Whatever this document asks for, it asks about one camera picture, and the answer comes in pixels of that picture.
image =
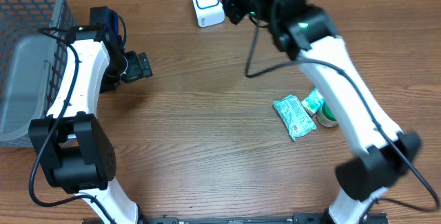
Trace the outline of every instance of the small white box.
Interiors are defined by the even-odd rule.
[[[193,0],[196,18],[200,27],[208,27],[225,20],[223,5],[218,0]]]

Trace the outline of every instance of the black metal base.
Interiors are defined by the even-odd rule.
[[[327,213],[322,214],[294,214],[293,224],[335,224],[328,218]],[[389,224],[386,214],[369,214],[362,224]]]
[[[83,224],[102,222],[84,221]],[[279,217],[232,217],[232,218],[194,218],[178,220],[169,218],[145,218],[142,224],[335,224],[329,222],[327,212],[321,214],[294,214]],[[386,214],[370,214],[362,224],[389,224]]]

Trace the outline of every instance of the black wire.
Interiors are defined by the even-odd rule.
[[[341,76],[346,78],[346,80],[348,80],[348,82],[354,88],[354,90],[356,91],[358,97],[362,101],[362,104],[364,105],[364,107],[365,107],[369,117],[371,118],[371,120],[372,120],[373,124],[375,125],[376,129],[378,130],[378,132],[385,139],[385,141],[393,148],[395,153],[402,159],[402,161],[407,165],[407,167],[415,174],[415,176],[418,178],[418,180],[420,180],[420,182],[423,184],[423,186],[427,189],[427,191],[433,197],[433,200],[435,201],[435,204],[436,204],[436,208],[427,209],[427,208],[423,208],[423,207],[414,206],[412,204],[403,203],[401,201],[393,200],[393,199],[390,199],[390,198],[379,198],[379,199],[374,199],[373,200],[373,203],[368,207],[365,215],[372,208],[373,204],[377,203],[378,201],[388,201],[388,202],[395,203],[395,204],[398,204],[398,205],[402,205],[402,206],[411,208],[413,210],[418,210],[418,211],[421,211],[421,212],[437,212],[440,209],[440,199],[438,198],[438,195],[436,194],[435,190],[433,190],[433,188],[429,185],[429,183],[421,175],[421,173],[419,173],[419,171],[412,165],[412,163],[400,151],[400,149],[395,145],[395,143],[393,143],[393,141],[386,135],[386,133],[382,129],[380,123],[377,121],[376,117],[373,115],[373,112],[371,111],[371,108],[367,104],[366,99],[363,97],[360,89],[358,89],[358,86],[355,84],[355,82],[351,79],[351,77],[343,69],[335,66],[334,64],[331,64],[331,63],[328,63],[328,62],[325,62],[325,61],[320,61],[320,60],[317,60],[317,59],[302,58],[300,60],[295,60],[295,61],[290,61],[290,62],[286,62],[286,63],[281,63],[279,65],[274,65],[274,66],[272,66],[270,68],[261,70],[260,72],[249,74],[249,67],[250,67],[250,64],[251,64],[252,55],[254,53],[254,49],[256,47],[256,43],[257,43],[257,40],[258,40],[258,31],[259,31],[259,27],[258,26],[259,26],[259,23],[260,23],[260,21],[259,21],[260,13],[258,12],[258,11],[260,11],[260,6],[258,6],[257,2],[255,4],[256,4],[256,9],[257,9],[257,11],[256,11],[256,18],[257,18],[257,24],[258,25],[256,25],[256,31],[254,33],[254,39],[253,39],[253,42],[252,42],[252,48],[249,51],[249,56],[247,58],[247,62],[246,62],[246,66],[245,66],[245,76],[247,78],[258,77],[260,75],[263,75],[263,74],[268,73],[268,72],[273,72],[274,70],[277,70],[277,69],[280,69],[280,68],[284,68],[284,67],[291,66],[291,65],[299,65],[299,64],[303,64],[303,63],[315,63],[315,64],[323,65],[323,66],[326,66],[328,68],[334,69],[338,74],[340,74]],[[271,7],[271,20],[270,20],[270,23],[271,23],[272,31],[276,32],[276,34],[280,34],[280,29],[278,28],[277,23],[276,23],[277,7],[280,4],[283,4],[283,2],[281,0],[274,0],[274,2],[272,4],[272,7]]]
[[[250,15],[248,15],[248,18],[249,18],[249,20],[250,20],[254,25],[258,26],[259,28],[268,28],[268,27],[269,27],[268,24],[263,25],[263,26],[258,25],[258,24],[257,24],[257,21],[255,21],[254,18],[253,18],[252,16],[250,16]]]
[[[125,28],[125,22],[124,22],[123,17],[118,15],[118,19],[121,21],[121,23],[123,24],[123,28],[124,28],[124,38],[123,38],[123,43],[121,44],[121,49],[124,50],[125,42],[127,41],[127,30]]]
[[[54,122],[54,125],[52,126],[52,128],[49,131],[48,136],[46,137],[46,140],[43,143],[43,146],[40,149],[40,152],[37,154],[37,159],[35,159],[34,165],[32,166],[32,170],[30,173],[30,178],[29,178],[29,195],[30,198],[34,201],[34,203],[36,203],[37,205],[40,205],[41,207],[55,207],[58,205],[62,205],[65,203],[69,203],[78,199],[90,199],[91,203],[95,203],[96,206],[98,206],[98,208],[103,212],[104,216],[109,220],[110,223],[115,223],[115,220],[112,219],[112,217],[109,215],[109,213],[105,210],[104,206],[96,199],[96,197],[90,196],[90,195],[79,195],[79,196],[73,196],[61,201],[56,201],[53,203],[44,203],[42,201],[40,201],[37,196],[35,196],[35,192],[34,192],[34,181],[35,181],[35,175],[37,174],[37,169],[39,167],[40,164],[40,160],[43,154],[44,149],[46,148],[46,146],[48,145],[50,139],[52,138],[52,135],[54,134],[55,130],[57,129],[58,125],[60,124],[61,119],[63,118],[63,115],[65,114],[68,106],[69,106],[69,101],[70,98],[72,97],[72,93],[74,91],[74,87],[75,87],[75,83],[76,83],[76,78],[78,77],[78,71],[79,71],[79,56],[78,53],[76,52],[75,48],[67,43],[65,40],[63,40],[62,38],[59,38],[57,36],[54,36],[52,34],[49,34],[47,32],[44,32],[45,30],[50,30],[50,31],[58,31],[58,32],[67,32],[67,30],[61,30],[58,28],[41,28],[38,31],[47,36],[50,37],[52,39],[55,39],[58,42],[61,42],[63,44],[65,44],[67,47],[69,47],[71,49],[71,51],[74,53],[75,56],[75,71],[74,71],[74,76],[72,78],[72,82],[70,84],[69,87],[69,91],[68,91],[68,95],[66,96],[66,99],[64,101],[63,107],[61,108],[60,114],[58,115],[57,119]]]

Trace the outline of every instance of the white plastic housing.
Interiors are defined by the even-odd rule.
[[[224,22],[223,5],[218,0],[192,0],[198,25],[201,28]]]
[[[78,196],[82,194],[95,196],[109,215],[115,220],[115,223],[138,223],[138,206],[125,195],[123,188],[121,188],[116,178],[109,182],[106,190],[80,190],[80,192],[75,195]],[[91,203],[90,199],[84,199],[84,201],[99,215],[105,224],[110,224],[96,204]]]
[[[72,46],[78,53],[80,64],[74,91],[69,101],[70,106],[63,117],[76,116],[77,112],[80,111],[96,116],[101,81],[105,69],[109,66],[109,54],[103,42],[95,42],[92,39],[75,41]],[[53,114],[54,118],[57,118],[60,114],[74,77],[74,71],[75,56],[73,51],[68,48],[68,61],[60,90],[46,116]]]

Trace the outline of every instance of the wooden table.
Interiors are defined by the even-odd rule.
[[[371,91],[423,147],[415,165],[441,193],[440,0],[310,0],[325,8]],[[318,125],[293,142],[272,102],[314,88],[295,67],[246,79],[253,25],[200,29],[191,0],[68,0],[79,23],[109,6],[127,24],[127,48],[145,51],[154,76],[100,96],[98,117],[118,158],[117,179],[148,216],[278,216],[322,212],[335,199],[334,168],[351,158],[338,128]],[[286,61],[261,32],[254,70]],[[28,195],[33,149],[0,149],[0,223],[80,223],[96,215],[82,201],[36,206]],[[44,201],[65,198],[41,171]],[[389,197],[431,207],[413,175]],[[384,203],[391,223],[440,223]]]

